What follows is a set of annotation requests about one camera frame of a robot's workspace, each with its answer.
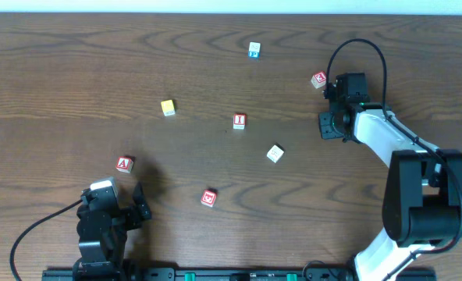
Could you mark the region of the red block turning blue 2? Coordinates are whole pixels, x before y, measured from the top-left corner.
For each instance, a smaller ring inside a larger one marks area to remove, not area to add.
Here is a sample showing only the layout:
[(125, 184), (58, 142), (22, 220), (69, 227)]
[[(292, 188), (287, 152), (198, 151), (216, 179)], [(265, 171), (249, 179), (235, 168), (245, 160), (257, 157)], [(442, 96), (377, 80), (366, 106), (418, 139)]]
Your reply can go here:
[(314, 88), (319, 89), (326, 85), (327, 76), (324, 71), (314, 73), (311, 78), (311, 84)]

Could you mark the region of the red letter I block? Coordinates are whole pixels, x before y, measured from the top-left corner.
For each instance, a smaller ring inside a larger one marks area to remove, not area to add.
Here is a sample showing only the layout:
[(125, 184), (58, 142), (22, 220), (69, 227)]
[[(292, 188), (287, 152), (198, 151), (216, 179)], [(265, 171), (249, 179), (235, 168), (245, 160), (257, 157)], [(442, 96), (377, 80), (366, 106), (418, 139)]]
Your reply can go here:
[(233, 116), (233, 129), (234, 130), (244, 130), (247, 122), (247, 115), (246, 114), (238, 114), (236, 113)]

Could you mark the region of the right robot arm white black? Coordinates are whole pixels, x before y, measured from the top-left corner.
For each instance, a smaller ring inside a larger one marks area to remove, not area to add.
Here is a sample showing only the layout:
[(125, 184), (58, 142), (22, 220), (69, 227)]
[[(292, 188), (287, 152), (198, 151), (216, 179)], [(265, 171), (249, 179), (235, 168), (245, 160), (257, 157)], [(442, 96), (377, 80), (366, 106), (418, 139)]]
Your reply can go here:
[(448, 251), (462, 237), (462, 153), (442, 150), (407, 129), (384, 104), (371, 101), (364, 73), (344, 73), (324, 91), (318, 117), (324, 139), (367, 145), (388, 167), (383, 228), (350, 261), (341, 280), (434, 280), (408, 266)]

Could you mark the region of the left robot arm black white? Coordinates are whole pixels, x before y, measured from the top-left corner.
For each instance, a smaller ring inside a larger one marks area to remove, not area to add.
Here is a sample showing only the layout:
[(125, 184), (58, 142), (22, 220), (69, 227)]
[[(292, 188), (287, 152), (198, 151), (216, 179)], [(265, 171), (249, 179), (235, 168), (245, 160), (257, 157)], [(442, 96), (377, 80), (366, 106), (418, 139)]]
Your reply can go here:
[(124, 208), (113, 179), (92, 183), (81, 195), (77, 216), (81, 258), (73, 266), (73, 280), (143, 279), (138, 266), (124, 258), (127, 232), (151, 219), (141, 183), (134, 187), (133, 204)]

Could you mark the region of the red letter A block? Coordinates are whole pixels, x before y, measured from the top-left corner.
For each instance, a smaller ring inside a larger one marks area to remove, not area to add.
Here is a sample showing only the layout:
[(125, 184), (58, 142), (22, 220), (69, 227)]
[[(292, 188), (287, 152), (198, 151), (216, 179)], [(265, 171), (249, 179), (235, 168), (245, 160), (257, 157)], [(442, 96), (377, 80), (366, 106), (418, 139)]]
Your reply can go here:
[(122, 173), (131, 173), (133, 169), (134, 160), (131, 157), (119, 157), (115, 168)]

